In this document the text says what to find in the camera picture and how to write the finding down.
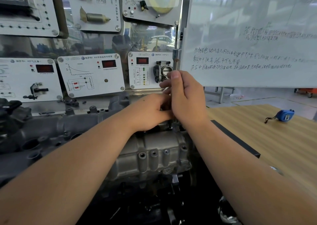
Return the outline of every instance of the forearm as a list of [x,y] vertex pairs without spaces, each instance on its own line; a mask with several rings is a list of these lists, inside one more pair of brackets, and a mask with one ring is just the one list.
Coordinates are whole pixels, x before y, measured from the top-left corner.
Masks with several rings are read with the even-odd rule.
[[132,135],[126,124],[113,115],[4,186],[0,223],[75,224]]
[[315,224],[315,200],[211,122],[187,130],[244,224]]

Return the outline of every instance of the person's left hand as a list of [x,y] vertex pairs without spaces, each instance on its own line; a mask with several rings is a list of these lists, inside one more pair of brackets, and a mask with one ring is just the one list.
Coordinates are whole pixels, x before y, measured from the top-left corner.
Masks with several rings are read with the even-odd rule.
[[174,118],[171,107],[171,97],[165,94],[150,94],[141,97],[118,113],[131,128],[131,131],[147,131],[159,123]]

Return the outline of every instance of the white display panel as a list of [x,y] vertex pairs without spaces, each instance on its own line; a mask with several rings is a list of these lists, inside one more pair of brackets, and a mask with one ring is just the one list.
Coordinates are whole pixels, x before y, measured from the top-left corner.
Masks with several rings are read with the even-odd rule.
[[31,17],[0,15],[0,34],[17,36],[57,37],[60,34],[53,0],[30,1],[33,14]]
[[[149,10],[142,10],[145,1]],[[122,0],[123,16],[154,23],[178,25],[183,0]]]
[[57,59],[70,97],[124,91],[118,54],[63,56]]
[[[37,92],[37,99],[23,98],[32,95],[30,87],[49,89]],[[52,59],[0,58],[0,98],[21,102],[55,101],[62,99],[56,64]]]
[[190,0],[181,69],[203,86],[317,87],[317,0]]
[[128,54],[131,89],[160,88],[155,82],[153,67],[157,61],[173,63],[173,53],[169,52],[130,52]]
[[[103,31],[118,32],[121,30],[121,14],[119,0],[69,0],[74,26],[84,31]],[[84,22],[81,20],[81,8],[88,14],[94,14],[94,17],[102,17],[104,21]]]

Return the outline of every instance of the hand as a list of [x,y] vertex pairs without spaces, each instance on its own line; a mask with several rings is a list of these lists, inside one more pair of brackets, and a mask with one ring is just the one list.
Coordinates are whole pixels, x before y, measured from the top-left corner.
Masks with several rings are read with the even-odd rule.
[[170,110],[171,97],[166,94],[150,94],[141,97],[118,113],[128,123],[131,131],[147,131],[159,123],[174,118]]
[[164,94],[172,90],[172,111],[182,125],[188,129],[208,121],[204,88],[186,71],[172,71],[168,80],[160,83]]

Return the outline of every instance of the digital display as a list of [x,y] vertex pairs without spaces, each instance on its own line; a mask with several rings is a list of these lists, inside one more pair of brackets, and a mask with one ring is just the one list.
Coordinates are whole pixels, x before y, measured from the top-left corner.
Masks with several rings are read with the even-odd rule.
[[113,68],[117,67],[116,61],[115,60],[110,60],[110,61],[101,61],[102,62],[102,67],[103,68]]
[[36,65],[38,73],[54,73],[53,65]]
[[148,65],[149,57],[137,57],[137,65]]

